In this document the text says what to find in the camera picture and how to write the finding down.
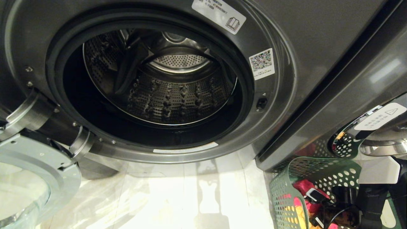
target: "white floor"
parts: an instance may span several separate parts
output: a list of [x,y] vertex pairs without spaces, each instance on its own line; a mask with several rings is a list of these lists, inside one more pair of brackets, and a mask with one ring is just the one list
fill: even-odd
[[119,173],[83,180],[74,199],[37,229],[274,228],[263,171],[254,161],[222,173],[214,160],[194,166],[196,173],[183,177]]

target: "screw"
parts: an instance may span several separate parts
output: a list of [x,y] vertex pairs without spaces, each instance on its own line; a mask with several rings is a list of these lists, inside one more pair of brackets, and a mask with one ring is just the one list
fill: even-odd
[[29,73],[29,72],[34,71],[34,69],[31,68],[30,66],[26,66],[25,71]]

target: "plastic basket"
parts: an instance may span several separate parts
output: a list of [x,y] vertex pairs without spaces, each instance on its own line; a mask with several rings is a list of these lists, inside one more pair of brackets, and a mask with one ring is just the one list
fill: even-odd
[[[277,228],[302,229],[295,210],[294,198],[298,198],[303,207],[305,201],[301,193],[292,186],[293,182],[308,179],[335,201],[335,196],[331,193],[332,187],[349,186],[359,189],[360,170],[361,167],[349,159],[298,157],[292,160],[270,183]],[[309,216],[305,208],[303,211],[305,226],[308,229]]]

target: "qr code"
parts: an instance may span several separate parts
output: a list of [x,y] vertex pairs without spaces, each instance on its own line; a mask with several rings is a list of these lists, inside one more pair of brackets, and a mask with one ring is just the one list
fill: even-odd
[[250,58],[253,71],[257,71],[273,64],[271,50],[267,50]]

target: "washing machine door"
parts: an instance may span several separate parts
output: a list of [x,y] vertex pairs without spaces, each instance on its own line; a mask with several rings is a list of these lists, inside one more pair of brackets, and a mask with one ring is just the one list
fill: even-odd
[[0,228],[34,229],[76,194],[81,173],[61,149],[34,132],[0,141]]

